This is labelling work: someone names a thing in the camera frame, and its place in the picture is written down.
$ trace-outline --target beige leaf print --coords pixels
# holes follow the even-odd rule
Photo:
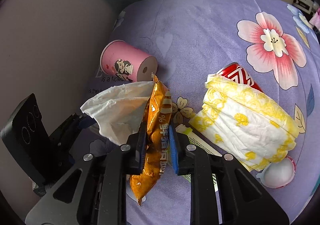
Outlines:
[[[294,121],[297,123],[299,128],[299,133],[305,133],[306,132],[306,123],[304,121],[304,116],[302,114],[302,111],[300,108],[295,105],[294,108]]]
[[[303,42],[306,44],[306,46],[310,49],[310,46],[309,46],[309,42],[306,38],[306,36],[304,35],[304,33],[301,31],[300,28],[296,27],[297,31],[298,31],[298,34],[301,36]]]

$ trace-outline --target white tissue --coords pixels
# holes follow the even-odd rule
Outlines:
[[[125,144],[129,135],[138,132],[154,84],[134,82],[111,87],[88,99],[80,109],[97,121],[102,136],[117,145]]]

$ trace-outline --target white flower print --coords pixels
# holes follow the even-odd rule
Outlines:
[[[173,122],[182,124],[183,117],[191,118],[194,115],[193,108],[186,107],[188,104],[188,100],[182,97],[177,99],[177,104],[172,102],[172,115],[173,115]]]

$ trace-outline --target snack package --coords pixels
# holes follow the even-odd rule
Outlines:
[[[171,94],[155,75],[153,80],[155,86],[144,115],[148,134],[146,161],[141,175],[130,176],[130,186],[139,205],[164,173],[167,164]]]

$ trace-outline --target percent sign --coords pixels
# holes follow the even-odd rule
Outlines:
[[[159,122],[163,122],[165,120],[165,115],[161,115],[158,118],[159,118]]]

